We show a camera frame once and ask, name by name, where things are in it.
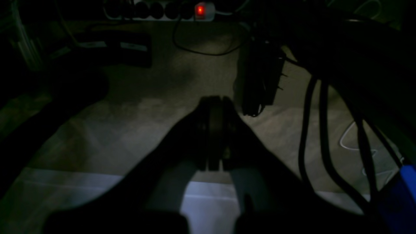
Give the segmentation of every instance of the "black cable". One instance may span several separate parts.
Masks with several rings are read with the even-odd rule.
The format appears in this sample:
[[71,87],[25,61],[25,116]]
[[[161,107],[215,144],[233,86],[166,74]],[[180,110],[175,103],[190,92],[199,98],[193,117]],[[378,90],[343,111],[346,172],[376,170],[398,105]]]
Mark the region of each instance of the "black cable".
[[362,197],[362,195],[350,184],[348,184],[336,171],[332,164],[331,154],[329,152],[328,139],[328,89],[327,81],[322,80],[321,93],[319,97],[319,134],[321,140],[322,161],[325,170],[328,172],[332,180],[347,193],[357,205],[362,209],[364,214],[371,214],[370,204]]
[[364,170],[367,174],[368,183],[370,185],[371,201],[374,201],[378,194],[376,171],[374,169],[374,162],[371,153],[370,143],[368,141],[368,137],[363,125],[363,118],[361,114],[350,103],[346,102],[346,104],[352,114],[355,124],[357,125],[357,138],[361,161],[363,162]]
[[308,88],[306,89],[305,95],[305,104],[303,109],[303,123],[302,123],[302,133],[300,135],[300,145],[299,145],[299,157],[298,157],[298,165],[300,176],[302,181],[305,183],[306,187],[311,191],[314,191],[311,181],[308,178],[306,172],[306,165],[305,165],[305,150],[306,150],[306,138],[308,136],[308,127],[309,127],[309,118],[311,112],[311,103],[312,103],[312,95],[315,89],[315,85],[317,83],[317,79],[312,77],[309,81]]
[[188,48],[185,48],[185,47],[183,47],[183,46],[181,46],[181,45],[179,45],[177,42],[176,42],[176,31],[178,30],[178,27],[179,27],[179,23],[181,22],[181,20],[182,20],[182,17],[179,17],[179,20],[176,22],[176,24],[175,24],[175,27],[173,28],[173,33],[172,33],[172,42],[173,42],[173,44],[178,48],[178,49],[181,49],[181,50],[184,50],[184,51],[188,51],[188,52],[191,52],[191,53],[194,53],[194,54],[199,54],[199,55],[207,55],[207,56],[224,56],[224,55],[228,55],[228,54],[230,54],[230,53],[232,53],[232,52],[234,52],[234,51],[236,51],[236,50],[238,50],[238,49],[240,49],[241,47],[243,47],[248,41],[249,41],[249,39],[250,39],[250,34],[247,36],[247,38],[246,39],[244,39],[244,41],[239,45],[239,46],[237,46],[237,47],[235,47],[235,48],[233,48],[233,49],[231,49],[231,50],[229,50],[229,51],[227,51],[227,52],[224,52],[224,53],[220,53],[220,54],[210,54],[210,53],[203,53],[203,52],[199,52],[199,51],[194,51],[194,50],[190,50],[190,49],[188,49]]
[[383,136],[383,134],[380,132],[380,130],[376,126],[374,126],[374,124],[371,121],[366,120],[366,122],[370,126],[370,128],[373,130],[373,132],[376,134],[378,139],[381,141],[383,146],[387,149],[391,158],[396,163],[397,167],[398,168],[402,167],[403,164],[401,163],[399,157],[397,156],[396,152],[393,150],[391,145],[387,142],[386,138]]

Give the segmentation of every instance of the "power strip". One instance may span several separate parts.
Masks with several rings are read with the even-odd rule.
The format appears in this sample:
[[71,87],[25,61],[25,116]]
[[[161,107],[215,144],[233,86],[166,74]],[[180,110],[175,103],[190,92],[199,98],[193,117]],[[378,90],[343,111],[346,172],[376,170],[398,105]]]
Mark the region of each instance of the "power strip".
[[213,21],[215,5],[212,2],[179,4],[168,1],[104,0],[103,11],[109,20],[137,21]]

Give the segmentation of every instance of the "red power switch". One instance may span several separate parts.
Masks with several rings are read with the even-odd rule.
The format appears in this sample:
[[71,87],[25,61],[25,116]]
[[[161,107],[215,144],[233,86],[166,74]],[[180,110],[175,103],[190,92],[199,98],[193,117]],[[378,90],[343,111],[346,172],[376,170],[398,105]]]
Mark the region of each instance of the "red power switch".
[[195,6],[195,17],[198,20],[205,19],[205,6],[201,3]]

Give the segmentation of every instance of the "wire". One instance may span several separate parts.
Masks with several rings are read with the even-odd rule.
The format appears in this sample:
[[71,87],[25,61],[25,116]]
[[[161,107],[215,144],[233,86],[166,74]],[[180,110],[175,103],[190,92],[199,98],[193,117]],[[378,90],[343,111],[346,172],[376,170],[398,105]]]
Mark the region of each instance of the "wire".
[[241,4],[241,6],[239,8],[237,8],[234,12],[223,12],[223,11],[215,11],[216,14],[218,15],[233,15],[236,12],[241,11],[248,3],[250,2],[250,0],[245,0],[245,2],[243,2]]
[[[327,7],[331,6],[334,2],[335,0],[330,0],[327,3]],[[371,19],[374,20],[375,18],[377,18],[383,11],[383,5],[381,4],[380,0],[367,0],[359,7],[357,7],[357,9],[355,9],[354,14],[357,14],[365,5],[369,4],[370,2],[376,2],[379,5],[379,11],[374,16],[372,16]]]
[[184,50],[184,51],[188,51],[188,52],[191,52],[191,53],[194,53],[194,54],[199,54],[199,55],[207,55],[207,56],[224,56],[224,55],[228,55],[228,54],[230,54],[230,53],[232,53],[232,52],[234,52],[234,51],[236,51],[236,50],[238,50],[238,49],[240,49],[241,47],[243,47],[248,41],[249,41],[249,39],[250,39],[250,34],[246,37],[246,39],[244,39],[244,41],[239,45],[239,46],[237,46],[237,47],[235,47],[235,48],[233,48],[233,49],[231,49],[231,50],[229,50],[229,51],[227,51],[227,52],[224,52],[224,53],[220,53],[220,54],[210,54],[210,53],[204,53],[204,52],[199,52],[199,51],[194,51],[194,50],[191,50],[191,49],[188,49],[188,48],[185,48],[185,47],[183,47],[183,46],[181,46],[181,45],[179,45],[177,42],[176,42],[176,32],[178,31],[178,27],[179,27],[179,23],[181,22],[181,20],[182,20],[182,17],[179,17],[179,20],[176,22],[176,24],[175,24],[175,27],[173,28],[173,33],[172,33],[172,42],[173,42],[173,44],[178,48],[178,49],[181,49],[181,50]]
[[56,8],[56,12],[59,15],[59,19],[60,19],[60,24],[63,28],[63,30],[66,32],[66,34],[68,35],[68,37],[72,40],[72,42],[74,43],[75,47],[79,47],[78,45],[78,41],[75,39],[75,37],[72,35],[71,31],[69,30],[67,24],[65,23],[65,20],[62,16],[61,10],[59,9],[58,3],[56,2],[56,0],[53,0],[54,4],[55,4],[55,8]]
[[300,135],[300,144],[299,144],[299,157],[298,157],[298,166],[300,171],[300,176],[302,181],[305,183],[306,187],[311,191],[314,191],[311,181],[308,178],[305,165],[305,150],[306,150],[306,138],[308,136],[308,127],[309,127],[309,118],[311,112],[312,96],[315,89],[317,79],[312,77],[309,81],[308,88],[306,89],[305,95],[305,107],[303,109],[303,123],[302,123],[302,133]]
[[368,141],[367,134],[364,130],[363,120],[360,118],[359,114],[354,113],[356,118],[356,125],[358,127],[358,146],[360,148],[360,156],[364,165],[364,169],[367,173],[367,180],[370,186],[370,196],[371,201],[375,201],[378,190],[377,190],[377,181],[376,181],[376,171],[374,169],[374,161],[371,155],[370,143]]
[[321,140],[321,153],[324,167],[334,182],[345,191],[361,208],[365,214],[371,214],[372,208],[364,197],[350,184],[348,184],[336,171],[332,164],[329,152],[328,138],[328,89],[329,85],[326,80],[322,80],[321,93],[319,96],[319,134]]
[[[347,127],[347,129],[345,130],[345,132],[342,134],[342,136],[341,136],[341,138],[339,139],[339,145],[342,147],[342,148],[344,148],[344,149],[348,149],[348,150],[351,150],[351,151],[359,151],[359,149],[357,149],[357,148],[350,148],[350,147],[347,147],[347,146],[345,146],[344,145],[344,143],[343,143],[343,141],[344,141],[344,138],[346,137],[346,135],[349,133],[349,131],[352,129],[352,127],[355,125],[355,121],[353,121],[348,127]],[[401,167],[401,161],[400,161],[400,159],[397,157],[397,155],[396,155],[396,153],[394,152],[394,150],[393,150],[393,148],[390,146],[390,144],[386,141],[386,139],[383,137],[383,136],[381,136],[381,138],[380,138],[380,136],[378,135],[378,133],[380,133],[379,131],[378,131],[378,129],[377,129],[377,131],[378,131],[378,133],[376,133],[375,131],[374,131],[374,129],[371,127],[371,125],[370,125],[370,128],[373,130],[373,132],[379,137],[379,139],[380,139],[380,141],[383,143],[384,141],[385,141],[385,143],[387,143],[387,147],[386,147],[386,145],[384,145],[384,147],[387,149],[387,151],[389,151],[389,153],[390,153],[390,155],[392,156],[392,158],[393,159],[395,159],[394,161],[396,162],[396,164],[398,163],[398,167],[400,168]],[[372,157],[374,158],[375,156],[376,156],[376,154],[377,154],[377,152],[378,152],[378,150],[376,150],[376,149],[371,149],[371,151],[372,151]],[[365,168],[363,167],[362,169],[361,169],[361,172],[362,172],[362,174],[364,175],[364,176],[367,176],[367,173],[366,173],[366,171],[365,171]],[[376,173],[376,176],[379,176],[379,175],[384,175],[384,174],[387,174],[387,173],[390,173],[390,175],[386,178],[386,180],[384,181],[384,185],[386,185],[391,179],[392,179],[392,177],[394,176],[394,173],[395,173],[395,171],[394,170],[387,170],[387,171],[382,171],[382,172],[378,172],[378,173]]]
[[376,2],[379,5],[379,11],[373,17],[371,17],[371,19],[373,20],[373,19],[377,18],[381,14],[381,12],[383,11],[383,5],[381,4],[380,0],[367,0],[366,2],[361,4],[361,6],[359,6],[357,9],[355,9],[354,14],[357,14],[365,5],[367,5],[371,2]]
[[233,15],[234,13],[233,12],[222,12],[222,11],[217,10],[217,11],[215,11],[215,14],[217,14],[217,15]]

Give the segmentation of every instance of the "blue object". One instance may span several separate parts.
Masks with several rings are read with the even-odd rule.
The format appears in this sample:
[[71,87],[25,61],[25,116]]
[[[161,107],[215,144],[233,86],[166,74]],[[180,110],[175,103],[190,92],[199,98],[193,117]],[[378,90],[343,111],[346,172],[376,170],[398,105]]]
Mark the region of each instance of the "blue object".
[[416,233],[416,169],[403,166],[396,183],[381,194],[378,209],[391,233]]

